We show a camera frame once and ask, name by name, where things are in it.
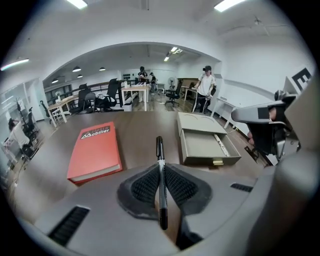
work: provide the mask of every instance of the black mesh pad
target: black mesh pad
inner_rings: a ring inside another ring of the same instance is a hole
[[[212,198],[209,184],[170,164],[165,165],[165,185],[184,216],[202,212]]]
[[[159,180],[158,164],[126,179],[117,190],[119,205],[135,218],[158,220],[155,196]]]
[[[131,186],[132,195],[141,202],[155,207],[155,195],[159,186],[159,167],[145,173],[133,182]]]

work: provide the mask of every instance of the beige drawer box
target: beige drawer box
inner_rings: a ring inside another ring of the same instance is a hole
[[[177,122],[184,164],[212,166],[213,161],[222,160],[224,165],[233,165],[241,158],[225,129],[214,118],[178,113]],[[230,156],[224,154],[214,134],[218,135]]]

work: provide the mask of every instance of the ceiling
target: ceiling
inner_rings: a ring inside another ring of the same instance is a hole
[[[57,56],[89,44],[91,38],[99,38],[106,31],[112,37],[112,32],[116,31],[117,27],[131,26],[130,15],[135,16],[134,22],[140,25],[142,30],[146,25],[158,28],[187,28],[190,36],[197,36],[195,32],[205,28],[211,35],[217,33],[225,42],[240,37],[292,36],[296,33],[286,17],[268,0],[246,0],[224,12],[214,9],[221,0],[85,1],[88,7],[83,10],[78,10],[66,0],[44,1],[46,4],[38,9],[37,15],[18,36],[5,60],[5,63],[11,63],[17,59],[29,58],[29,63],[6,70],[5,75],[14,76],[23,69],[42,70]],[[146,13],[149,13],[151,18],[146,18]],[[258,25],[255,24],[256,17],[261,21]],[[153,32],[152,28],[148,30],[150,34]],[[155,33],[153,42],[157,42],[158,37],[166,36],[169,35]],[[170,47],[161,46],[151,46],[151,56],[163,58],[163,54]],[[139,52],[146,55],[146,46],[135,49],[133,47],[122,49],[122,55],[128,57]],[[109,55],[112,52],[96,55],[92,52],[87,58],[92,58],[97,64],[103,63],[104,54]],[[176,61],[181,62],[186,57],[186,54],[182,54]],[[84,65],[88,62],[81,58],[78,61]]]
[[[101,67],[106,70],[138,69],[140,65],[148,68],[150,64],[163,64],[172,46],[165,44],[128,44],[123,46],[105,47],[83,54],[62,66],[43,81],[45,88],[52,86],[52,80],[57,78],[58,85],[77,79],[79,74],[91,76],[99,73]],[[182,48],[181,53],[172,54],[168,64],[178,64],[184,61],[196,60],[201,55]],[[72,72],[75,66],[80,72]]]

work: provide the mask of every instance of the red book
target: red book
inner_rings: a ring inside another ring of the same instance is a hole
[[[82,129],[73,148],[67,179],[82,184],[121,170],[114,123]]]

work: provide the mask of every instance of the man in white shirt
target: man in white shirt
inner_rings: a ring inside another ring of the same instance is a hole
[[[203,69],[204,74],[199,77],[198,82],[194,87],[197,90],[197,96],[192,112],[195,111],[197,104],[200,103],[200,112],[202,113],[205,108],[206,97],[207,99],[212,98],[211,91],[215,86],[216,80],[211,75],[211,70],[211,66],[205,66],[205,68]]]
[[[23,148],[24,145],[32,146],[30,143],[30,139],[25,135],[24,131],[22,130],[22,123],[20,121],[9,120],[9,130],[11,131],[9,139],[15,140],[18,144],[20,149]]]

